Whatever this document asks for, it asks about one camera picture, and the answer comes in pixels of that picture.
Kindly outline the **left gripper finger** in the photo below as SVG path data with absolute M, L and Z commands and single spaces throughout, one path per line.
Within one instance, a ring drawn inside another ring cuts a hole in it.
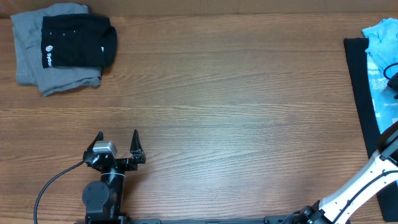
M 142 145 L 141 145 L 141 142 L 139 139 L 138 130 L 136 130 L 136 129 L 134 130 L 134 133 L 132 136 L 130 153 L 133 155 L 133 158 L 135 158 L 135 159 L 145 159 L 146 158 L 145 152 L 142 148 Z
M 104 139 L 104 134 L 102 131 L 100 131 L 96 137 L 94 138 L 93 142 L 87 147 L 88 152 L 92 152 L 94 145 L 96 144 L 97 141 L 102 141 Z

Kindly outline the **light blue printed t-shirt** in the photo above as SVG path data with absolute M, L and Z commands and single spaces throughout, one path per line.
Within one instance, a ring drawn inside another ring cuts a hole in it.
M 397 122 L 397 99 L 388 81 L 397 73 L 397 19 L 382 19 L 362 30 L 369 44 L 367 54 L 371 100 L 380 132 Z

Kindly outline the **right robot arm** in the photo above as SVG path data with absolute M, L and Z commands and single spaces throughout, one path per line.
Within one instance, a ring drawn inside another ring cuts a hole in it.
M 377 196 L 383 219 L 397 221 L 397 119 L 381 133 L 374 113 L 368 73 L 352 73 L 351 82 L 358 116 L 370 159 L 336 192 L 300 212 L 301 223 L 346 223 L 350 216 Z

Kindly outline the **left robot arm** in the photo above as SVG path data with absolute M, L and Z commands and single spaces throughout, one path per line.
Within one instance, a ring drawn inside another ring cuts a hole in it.
M 83 162 L 101 173 L 100 180 L 89 183 L 82 193 L 86 207 L 85 223 L 130 223 L 127 213 L 121 211 L 126 172 L 136 171 L 146 162 L 146 155 L 134 130 L 128 158 L 117 158 L 112 141 L 105 141 L 99 132 L 83 153 Z

